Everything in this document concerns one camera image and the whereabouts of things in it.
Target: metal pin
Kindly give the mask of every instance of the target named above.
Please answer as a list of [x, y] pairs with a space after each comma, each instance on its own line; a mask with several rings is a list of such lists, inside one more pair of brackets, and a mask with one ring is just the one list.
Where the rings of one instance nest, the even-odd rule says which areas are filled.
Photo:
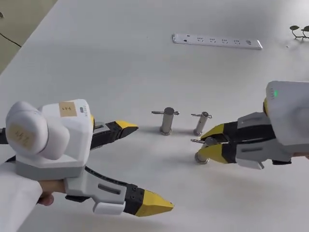
[[162, 135], [170, 135], [172, 133], [174, 115], [179, 115], [179, 111], [175, 111], [173, 108], [167, 107], [164, 109], [164, 111], [152, 111], [151, 113], [155, 115], [163, 115], [160, 132]]
[[198, 140], [198, 139], [191, 139], [191, 142], [198, 143], [198, 144], [204, 144], [205, 143], [204, 141]]
[[[198, 144], [203, 144], [202, 148], [218, 144], [218, 142], [214, 138], [212, 138], [212, 137], [206, 138], [205, 141], [198, 140], [198, 139], [191, 139], [191, 142], [198, 143]], [[209, 162], [209, 158], [202, 157], [198, 152], [195, 153], [194, 159], [199, 164], [206, 164], [206, 163]]]
[[196, 114], [191, 114], [191, 115], [199, 117], [197, 127], [193, 130], [193, 134], [195, 136], [201, 136], [207, 119], [212, 118], [212, 116], [209, 115], [207, 112], [202, 112], [200, 115], [196, 115]]

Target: power strip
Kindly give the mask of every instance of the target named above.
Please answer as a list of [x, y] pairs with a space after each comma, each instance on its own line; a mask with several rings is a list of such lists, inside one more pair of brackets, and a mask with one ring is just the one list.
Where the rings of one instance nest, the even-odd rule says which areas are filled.
[[229, 37], [214, 37], [206, 35], [173, 34], [173, 42], [176, 44], [193, 44], [217, 47], [238, 47], [262, 50], [258, 40], [242, 40]]

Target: white tabletop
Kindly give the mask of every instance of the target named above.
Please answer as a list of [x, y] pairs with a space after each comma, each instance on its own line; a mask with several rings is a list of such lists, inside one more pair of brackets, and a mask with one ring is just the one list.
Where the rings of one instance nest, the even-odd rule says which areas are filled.
[[[309, 41], [291, 25], [309, 24], [308, 0], [59, 0], [1, 75], [0, 122], [18, 100], [35, 106], [87, 99], [91, 113], [140, 129], [94, 151], [89, 166], [162, 195], [173, 211], [153, 217], [96, 216], [91, 200], [56, 195], [38, 206], [21, 232], [305, 231], [309, 161], [262, 171], [209, 162], [197, 165], [192, 130], [262, 111], [271, 80], [307, 80]], [[259, 39], [263, 50], [173, 44], [173, 33]], [[173, 134], [162, 117], [180, 111]], [[6, 148], [3, 150], [13, 155]]]

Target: white lab coat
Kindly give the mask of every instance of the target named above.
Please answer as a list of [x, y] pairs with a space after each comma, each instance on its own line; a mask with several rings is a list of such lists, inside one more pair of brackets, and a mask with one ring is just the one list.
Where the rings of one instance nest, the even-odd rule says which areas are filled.
[[0, 232], [16, 232], [34, 209], [42, 188], [15, 173], [14, 163], [0, 165]]

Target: gray floor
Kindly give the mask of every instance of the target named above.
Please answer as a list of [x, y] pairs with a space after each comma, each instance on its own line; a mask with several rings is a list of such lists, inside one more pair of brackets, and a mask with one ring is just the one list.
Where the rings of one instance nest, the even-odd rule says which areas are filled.
[[[57, 0], [1, 0], [0, 33], [23, 45]], [[19, 47], [0, 35], [0, 73]]]

